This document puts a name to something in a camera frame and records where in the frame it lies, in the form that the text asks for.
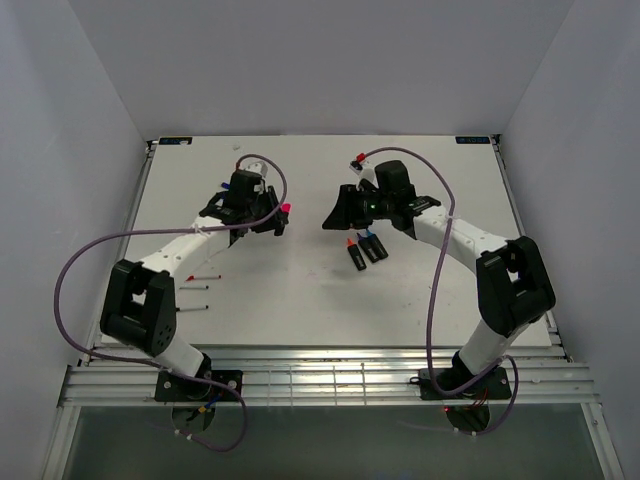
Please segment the purple cap highlighter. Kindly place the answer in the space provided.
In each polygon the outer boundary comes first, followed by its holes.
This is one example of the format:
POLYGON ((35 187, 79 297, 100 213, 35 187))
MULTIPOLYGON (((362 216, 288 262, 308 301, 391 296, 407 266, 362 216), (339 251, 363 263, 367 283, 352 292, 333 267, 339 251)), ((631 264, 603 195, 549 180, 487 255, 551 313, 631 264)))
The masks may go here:
POLYGON ((380 260, 380 257, 371 243, 369 237, 365 234, 356 233, 358 246, 362 249, 364 255, 368 258, 371 263, 377 263, 380 260))

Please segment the blue cap highlighter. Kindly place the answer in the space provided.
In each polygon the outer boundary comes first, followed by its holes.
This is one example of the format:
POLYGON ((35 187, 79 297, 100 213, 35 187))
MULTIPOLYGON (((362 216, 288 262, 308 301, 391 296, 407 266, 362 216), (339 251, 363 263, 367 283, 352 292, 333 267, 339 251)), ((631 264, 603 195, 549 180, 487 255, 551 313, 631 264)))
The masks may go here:
POLYGON ((382 244, 381 240, 379 239, 379 237, 370 230, 367 230, 366 233, 367 233, 367 239, 371 244, 372 250, 375 252, 377 257, 380 260, 387 259, 389 254, 386 248, 384 247, 384 245, 382 244))

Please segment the orange cap highlighter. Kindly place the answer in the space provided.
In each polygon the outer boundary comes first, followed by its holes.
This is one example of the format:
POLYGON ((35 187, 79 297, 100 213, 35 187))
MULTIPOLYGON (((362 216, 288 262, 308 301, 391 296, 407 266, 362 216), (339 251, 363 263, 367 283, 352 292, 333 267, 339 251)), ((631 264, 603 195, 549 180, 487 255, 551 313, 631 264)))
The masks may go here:
POLYGON ((347 239, 346 250, 358 271, 363 271, 367 268, 359 246, 351 238, 347 239))

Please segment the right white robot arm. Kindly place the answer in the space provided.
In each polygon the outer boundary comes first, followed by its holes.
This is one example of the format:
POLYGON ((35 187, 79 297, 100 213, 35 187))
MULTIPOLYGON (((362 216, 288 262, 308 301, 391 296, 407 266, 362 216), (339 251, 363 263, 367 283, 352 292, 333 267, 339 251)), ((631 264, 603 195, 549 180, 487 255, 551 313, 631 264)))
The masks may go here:
POLYGON ((428 330, 433 327, 445 259, 456 260, 474 274, 480 320, 446 373, 458 394, 476 396, 488 384, 489 369, 515 339, 556 304, 536 242, 527 236, 507 239, 490 234, 455 218, 450 209, 429 196, 403 198, 349 184, 339 188, 322 228, 363 230, 377 220, 388 220, 410 238, 439 249, 427 310, 428 330))

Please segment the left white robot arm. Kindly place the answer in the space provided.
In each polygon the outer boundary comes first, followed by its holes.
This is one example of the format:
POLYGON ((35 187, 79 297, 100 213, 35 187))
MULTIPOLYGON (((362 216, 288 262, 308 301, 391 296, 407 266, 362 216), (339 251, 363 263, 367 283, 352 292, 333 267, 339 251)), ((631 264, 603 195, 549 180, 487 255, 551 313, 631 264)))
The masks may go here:
POLYGON ((176 305, 177 290, 246 233, 282 235, 290 209, 278 202, 271 186, 243 200, 231 192, 217 193, 185 233, 138 261, 114 265, 101 332, 179 374, 177 386, 188 398, 205 397, 212 387, 210 360, 177 333, 177 315, 183 310, 176 305))

